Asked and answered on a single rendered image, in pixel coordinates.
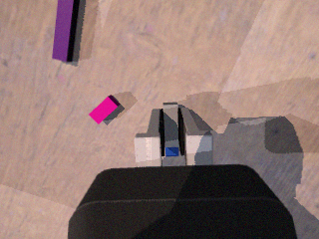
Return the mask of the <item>grey rectangular bar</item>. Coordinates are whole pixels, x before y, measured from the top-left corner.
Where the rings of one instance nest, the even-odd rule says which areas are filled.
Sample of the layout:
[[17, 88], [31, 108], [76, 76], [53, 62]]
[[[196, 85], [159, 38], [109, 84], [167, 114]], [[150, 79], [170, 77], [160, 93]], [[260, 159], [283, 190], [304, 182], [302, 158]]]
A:
[[164, 147], [179, 147], [177, 102], [162, 103], [164, 122]]

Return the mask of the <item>purple rod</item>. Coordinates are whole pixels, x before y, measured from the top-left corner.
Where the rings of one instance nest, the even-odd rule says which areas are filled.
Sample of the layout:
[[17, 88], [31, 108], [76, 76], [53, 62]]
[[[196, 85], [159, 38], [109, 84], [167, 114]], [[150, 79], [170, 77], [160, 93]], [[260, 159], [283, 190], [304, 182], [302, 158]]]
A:
[[58, 0], [52, 59], [73, 61], [80, 0]]

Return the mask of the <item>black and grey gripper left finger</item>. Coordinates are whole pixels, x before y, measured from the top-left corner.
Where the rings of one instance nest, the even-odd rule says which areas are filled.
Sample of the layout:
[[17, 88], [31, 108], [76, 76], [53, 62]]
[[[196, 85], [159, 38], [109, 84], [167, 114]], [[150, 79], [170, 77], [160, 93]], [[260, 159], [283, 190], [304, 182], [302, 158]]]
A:
[[137, 167], [162, 166], [164, 156], [163, 109], [153, 109], [146, 133], [135, 136]]

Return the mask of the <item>small blue cube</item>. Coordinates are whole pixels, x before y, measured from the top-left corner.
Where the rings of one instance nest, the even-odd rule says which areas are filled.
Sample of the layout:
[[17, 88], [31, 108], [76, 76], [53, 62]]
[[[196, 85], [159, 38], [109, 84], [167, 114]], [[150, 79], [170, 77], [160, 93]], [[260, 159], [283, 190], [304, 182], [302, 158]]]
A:
[[178, 156], [178, 147], [166, 147], [165, 156]]

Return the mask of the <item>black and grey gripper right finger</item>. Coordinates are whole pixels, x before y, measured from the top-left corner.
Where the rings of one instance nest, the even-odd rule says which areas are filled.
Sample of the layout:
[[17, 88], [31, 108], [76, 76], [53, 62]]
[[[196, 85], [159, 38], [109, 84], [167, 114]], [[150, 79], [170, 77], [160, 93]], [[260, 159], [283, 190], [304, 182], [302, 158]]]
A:
[[213, 135], [199, 130], [189, 109], [178, 108], [178, 142], [185, 165], [213, 165]]

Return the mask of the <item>magenta block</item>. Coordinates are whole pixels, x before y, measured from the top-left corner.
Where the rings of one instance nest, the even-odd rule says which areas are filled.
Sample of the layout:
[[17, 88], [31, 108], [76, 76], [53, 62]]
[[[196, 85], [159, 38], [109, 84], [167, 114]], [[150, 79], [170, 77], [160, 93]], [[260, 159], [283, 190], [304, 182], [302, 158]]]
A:
[[89, 116], [99, 124], [104, 120], [114, 109], [119, 106], [119, 102], [112, 96], [106, 97], [90, 114]]

